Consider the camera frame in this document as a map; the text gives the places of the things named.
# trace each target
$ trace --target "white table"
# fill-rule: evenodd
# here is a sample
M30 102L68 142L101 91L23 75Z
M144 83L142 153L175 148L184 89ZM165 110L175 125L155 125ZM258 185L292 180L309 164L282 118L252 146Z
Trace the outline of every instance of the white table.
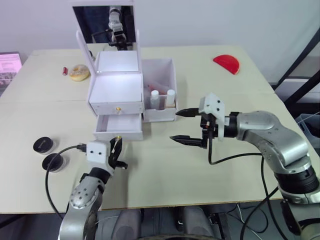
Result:
M232 75L212 62L219 54L232 54L241 69ZM284 104L246 53L233 46L143 48L144 58L172 57L176 66L179 107L197 107L208 92L224 100L226 113L265 110L304 137ZM62 76L64 66L83 62L79 50L35 51L0 98L1 213L52 212L45 194L44 156L32 149L43 136L59 142L57 151L94 139L96 119L86 103L89 81L73 82ZM143 141L126 142L121 159L127 170L116 169L106 185L103 209L199 205L258 201L265 197L258 156L208 164L208 151L184 146L169 136L201 136L200 118L143 124ZM235 139L214 141L212 160L240 153L257 152ZM319 175L320 161L309 144L313 168ZM63 154L68 166L49 175L49 190L59 211L65 211L71 190L88 172L86 156L77 150ZM277 185L265 166L266 184Z

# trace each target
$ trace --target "small bottle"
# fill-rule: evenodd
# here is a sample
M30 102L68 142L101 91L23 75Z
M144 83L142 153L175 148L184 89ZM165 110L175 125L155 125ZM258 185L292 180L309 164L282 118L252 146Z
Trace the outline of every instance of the small bottle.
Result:
M175 108L175 97L176 97L176 91L173 89L169 89L166 92L166 99L165 99L165 108Z
M156 109L156 110L159 110L159 108L160 108L159 91L157 91L157 90L153 90L151 92L150 107L151 107L151 109Z

